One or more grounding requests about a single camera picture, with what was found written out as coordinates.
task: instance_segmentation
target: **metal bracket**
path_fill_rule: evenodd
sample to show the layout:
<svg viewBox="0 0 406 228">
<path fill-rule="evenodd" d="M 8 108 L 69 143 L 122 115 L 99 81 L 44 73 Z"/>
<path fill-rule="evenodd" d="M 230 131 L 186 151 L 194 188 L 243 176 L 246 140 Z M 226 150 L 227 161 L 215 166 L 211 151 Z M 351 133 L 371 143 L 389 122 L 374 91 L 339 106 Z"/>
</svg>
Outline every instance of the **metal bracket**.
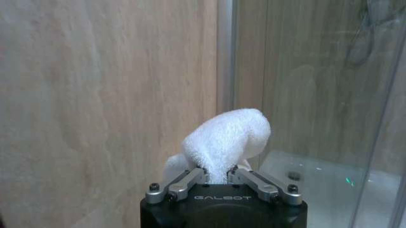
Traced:
<svg viewBox="0 0 406 228">
<path fill-rule="evenodd" d="M 256 192 L 259 199 L 274 202 L 278 197 L 288 205 L 302 204 L 302 195 L 295 185 L 286 185 L 272 176 L 256 173 L 244 169 L 232 169 L 228 173 L 228 182 L 234 184 L 247 184 Z"/>
<path fill-rule="evenodd" d="M 170 185 L 170 201 L 179 201 L 188 197 L 188 191 L 196 183 L 206 183 L 204 170 L 195 168 L 188 175 L 178 182 Z"/>
<path fill-rule="evenodd" d="M 174 178 L 163 180 L 163 182 L 158 184 L 158 189 L 148 189 L 148 191 L 146 192 L 147 203 L 160 203 L 166 198 L 170 184 L 178 182 L 188 173 L 190 171 L 187 170 L 180 171 L 178 174 L 175 174 Z"/>
</svg>

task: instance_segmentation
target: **glass shower door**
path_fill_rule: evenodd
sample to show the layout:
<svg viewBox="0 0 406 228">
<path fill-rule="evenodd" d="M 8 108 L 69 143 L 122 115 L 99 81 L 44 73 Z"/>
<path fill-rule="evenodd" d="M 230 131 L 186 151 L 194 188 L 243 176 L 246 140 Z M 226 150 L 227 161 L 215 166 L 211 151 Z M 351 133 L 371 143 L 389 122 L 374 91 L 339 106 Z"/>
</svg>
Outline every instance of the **glass shower door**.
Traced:
<svg viewBox="0 0 406 228">
<path fill-rule="evenodd" d="M 234 107 L 260 109 L 271 122 L 258 167 L 298 184 L 309 227 L 394 223 L 406 158 L 397 106 L 406 96 L 405 6 L 236 1 Z"/>
</svg>

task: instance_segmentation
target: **white shower floor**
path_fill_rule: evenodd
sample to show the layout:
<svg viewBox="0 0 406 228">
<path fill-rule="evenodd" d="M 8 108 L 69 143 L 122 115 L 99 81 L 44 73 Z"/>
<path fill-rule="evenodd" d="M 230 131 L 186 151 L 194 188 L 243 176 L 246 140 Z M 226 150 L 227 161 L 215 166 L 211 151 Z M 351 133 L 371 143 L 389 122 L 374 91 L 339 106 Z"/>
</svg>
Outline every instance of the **white shower floor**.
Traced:
<svg viewBox="0 0 406 228">
<path fill-rule="evenodd" d="M 349 227 L 361 193 L 362 168 L 272 151 L 260 171 L 299 186 L 309 204 L 307 227 Z M 288 171 L 301 174 L 299 181 L 288 179 Z M 358 221 L 362 221 L 358 228 L 386 227 L 399 182 L 399 176 L 381 171 L 371 173 L 365 194 L 375 200 L 367 202 L 363 213 L 358 214 Z"/>
</svg>

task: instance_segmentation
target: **screw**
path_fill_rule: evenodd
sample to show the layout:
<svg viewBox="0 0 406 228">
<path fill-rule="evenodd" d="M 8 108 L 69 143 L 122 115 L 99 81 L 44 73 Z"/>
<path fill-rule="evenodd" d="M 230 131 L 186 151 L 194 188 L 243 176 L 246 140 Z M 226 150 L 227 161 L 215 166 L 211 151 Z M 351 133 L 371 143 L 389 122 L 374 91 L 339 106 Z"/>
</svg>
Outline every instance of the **screw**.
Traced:
<svg viewBox="0 0 406 228">
<path fill-rule="evenodd" d="M 278 194 L 278 193 L 274 193 L 274 194 L 270 196 L 270 198 L 268 198 L 268 202 L 270 202 L 271 204 L 275 204 L 275 203 L 278 203 L 278 201 L 279 201 L 279 194 Z"/>
<path fill-rule="evenodd" d="M 170 193 L 167 194 L 167 201 L 168 201 L 170 203 L 172 203 L 172 202 L 176 202 L 176 200 L 178 200 L 178 195 L 176 195 L 175 193 L 170 192 Z"/>
<path fill-rule="evenodd" d="M 287 191 L 288 191 L 290 193 L 298 193 L 298 192 L 299 192 L 299 188 L 298 188 L 296 185 L 290 184 L 290 185 L 287 186 Z"/>
<path fill-rule="evenodd" d="M 231 174 L 235 174 L 235 170 L 238 170 L 238 165 L 235 165 L 232 168 L 231 168 Z"/>
<path fill-rule="evenodd" d="M 158 183 L 150 184 L 150 191 L 158 191 L 158 190 L 159 190 L 159 184 Z"/>
</svg>

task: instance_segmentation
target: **white towel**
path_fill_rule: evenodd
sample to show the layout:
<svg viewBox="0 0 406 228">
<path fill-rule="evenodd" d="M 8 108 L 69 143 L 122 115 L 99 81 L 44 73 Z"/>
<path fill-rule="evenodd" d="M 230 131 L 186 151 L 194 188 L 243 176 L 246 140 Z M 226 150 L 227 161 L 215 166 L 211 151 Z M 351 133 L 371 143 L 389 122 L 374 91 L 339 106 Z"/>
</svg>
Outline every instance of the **white towel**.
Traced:
<svg viewBox="0 0 406 228">
<path fill-rule="evenodd" d="M 186 137 L 183 151 L 166 162 L 164 176 L 192 169 L 207 169 L 211 184 L 227 183 L 227 171 L 239 165 L 251 166 L 246 159 L 262 153 L 271 128 L 256 109 L 239 109 L 206 121 Z"/>
</svg>

